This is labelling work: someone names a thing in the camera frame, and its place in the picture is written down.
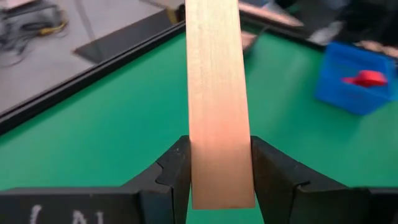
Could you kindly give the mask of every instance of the wooden stick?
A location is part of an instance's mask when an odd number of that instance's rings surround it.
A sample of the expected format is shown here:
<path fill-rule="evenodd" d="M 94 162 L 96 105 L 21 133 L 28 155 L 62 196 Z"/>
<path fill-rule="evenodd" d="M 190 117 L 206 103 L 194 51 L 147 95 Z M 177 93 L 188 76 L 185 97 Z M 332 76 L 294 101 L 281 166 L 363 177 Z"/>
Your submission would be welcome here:
<path fill-rule="evenodd" d="M 380 52 L 382 50 L 382 45 L 373 40 L 362 40 L 360 45 L 366 50 L 372 50 L 374 52 Z"/>
<path fill-rule="evenodd" d="M 254 207 L 237 0 L 186 0 L 194 209 Z"/>
<path fill-rule="evenodd" d="M 387 46 L 387 47 L 383 47 L 382 51 L 391 57 L 398 57 L 398 49 L 396 47 L 391 47 L 391 46 Z"/>
<path fill-rule="evenodd" d="M 251 34 L 249 32 L 242 31 L 242 48 L 243 50 L 250 46 L 253 40 L 256 38 L 256 35 Z"/>
<path fill-rule="evenodd" d="M 239 10 L 265 19 L 280 22 L 288 26 L 293 26 L 293 27 L 304 26 L 304 24 L 301 21 L 294 18 L 293 16 L 278 14 L 268 9 L 262 9 L 243 2 L 239 2 Z"/>

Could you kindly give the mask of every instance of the white marking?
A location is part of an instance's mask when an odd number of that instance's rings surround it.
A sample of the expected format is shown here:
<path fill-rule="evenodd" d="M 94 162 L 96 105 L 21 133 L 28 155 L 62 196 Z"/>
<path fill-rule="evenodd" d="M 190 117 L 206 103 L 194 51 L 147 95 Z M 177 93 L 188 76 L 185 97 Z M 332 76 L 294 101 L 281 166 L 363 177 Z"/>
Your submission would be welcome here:
<path fill-rule="evenodd" d="M 85 216 L 78 210 L 73 211 L 73 223 L 72 224 L 87 224 Z"/>
<path fill-rule="evenodd" d="M 95 215 L 97 215 L 98 224 L 104 224 L 104 213 L 101 211 L 98 211 L 95 213 Z"/>
<path fill-rule="evenodd" d="M 29 224 L 36 224 L 37 216 L 39 216 L 39 212 L 41 211 L 41 205 L 35 205 L 32 207 L 32 213 L 30 214 L 30 222 Z"/>

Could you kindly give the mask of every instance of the red object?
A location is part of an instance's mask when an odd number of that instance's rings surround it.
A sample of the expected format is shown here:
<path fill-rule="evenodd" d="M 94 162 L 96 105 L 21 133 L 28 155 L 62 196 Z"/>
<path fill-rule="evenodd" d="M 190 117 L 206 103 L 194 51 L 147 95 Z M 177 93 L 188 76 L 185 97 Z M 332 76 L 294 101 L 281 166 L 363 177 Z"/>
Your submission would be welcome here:
<path fill-rule="evenodd" d="M 343 81 L 363 87 L 382 86 L 387 84 L 387 79 L 381 72 L 361 70 L 356 77 L 344 77 Z"/>

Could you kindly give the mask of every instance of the black mat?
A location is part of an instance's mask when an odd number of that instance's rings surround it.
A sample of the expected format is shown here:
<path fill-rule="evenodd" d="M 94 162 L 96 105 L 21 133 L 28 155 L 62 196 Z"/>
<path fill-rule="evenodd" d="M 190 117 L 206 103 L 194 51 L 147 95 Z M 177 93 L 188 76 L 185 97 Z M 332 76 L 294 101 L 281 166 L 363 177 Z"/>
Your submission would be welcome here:
<path fill-rule="evenodd" d="M 73 53 L 100 63 L 130 49 L 142 41 L 172 26 L 166 10 L 77 48 Z"/>
<path fill-rule="evenodd" d="M 292 13 L 304 23 L 305 33 L 311 35 L 316 30 L 327 27 L 333 22 L 342 9 L 331 9 L 324 1 L 298 0 L 298 11 Z"/>
<path fill-rule="evenodd" d="M 266 0 L 240 0 L 240 1 L 252 4 L 253 6 L 258 6 L 258 7 L 262 7 L 267 2 Z"/>

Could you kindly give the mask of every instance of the green table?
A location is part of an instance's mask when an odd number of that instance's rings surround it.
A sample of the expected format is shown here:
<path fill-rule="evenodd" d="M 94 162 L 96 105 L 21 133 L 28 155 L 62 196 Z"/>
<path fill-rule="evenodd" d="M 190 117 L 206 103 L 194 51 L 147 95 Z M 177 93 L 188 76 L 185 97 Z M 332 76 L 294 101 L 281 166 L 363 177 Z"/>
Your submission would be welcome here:
<path fill-rule="evenodd" d="M 188 134 L 185 34 L 0 138 L 0 189 L 118 186 Z M 314 99 L 322 53 L 263 34 L 245 59 L 251 134 L 345 185 L 398 186 L 398 105 L 360 117 Z M 102 65 L 94 70 L 103 69 Z M 261 223 L 188 209 L 187 223 Z"/>

